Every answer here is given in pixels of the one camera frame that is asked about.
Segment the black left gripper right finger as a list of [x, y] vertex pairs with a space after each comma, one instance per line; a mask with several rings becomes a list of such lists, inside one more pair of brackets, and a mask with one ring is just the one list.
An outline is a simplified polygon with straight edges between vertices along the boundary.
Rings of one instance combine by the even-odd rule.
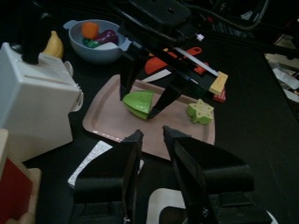
[[248, 164], [228, 151], [163, 128], [188, 224], [271, 224]]

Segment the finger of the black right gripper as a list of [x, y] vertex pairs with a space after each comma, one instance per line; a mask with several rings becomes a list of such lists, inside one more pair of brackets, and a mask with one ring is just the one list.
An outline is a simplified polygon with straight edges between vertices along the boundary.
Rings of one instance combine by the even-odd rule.
[[120, 98], [124, 98], [131, 91], [132, 84], [136, 79], [135, 68], [136, 68], [136, 58], [131, 56], [127, 52], [120, 58]]
[[183, 78], [173, 78], [169, 85], [163, 91], [163, 94], [151, 109], [147, 119], [156, 117], [160, 112], [173, 103], [173, 101], [180, 97], [184, 88]]

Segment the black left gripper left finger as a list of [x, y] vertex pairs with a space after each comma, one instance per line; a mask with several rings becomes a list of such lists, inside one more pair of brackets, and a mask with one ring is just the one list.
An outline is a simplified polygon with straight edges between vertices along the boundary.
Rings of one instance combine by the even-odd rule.
[[71, 224], [136, 224], [136, 181], [144, 134], [137, 130], [80, 172]]

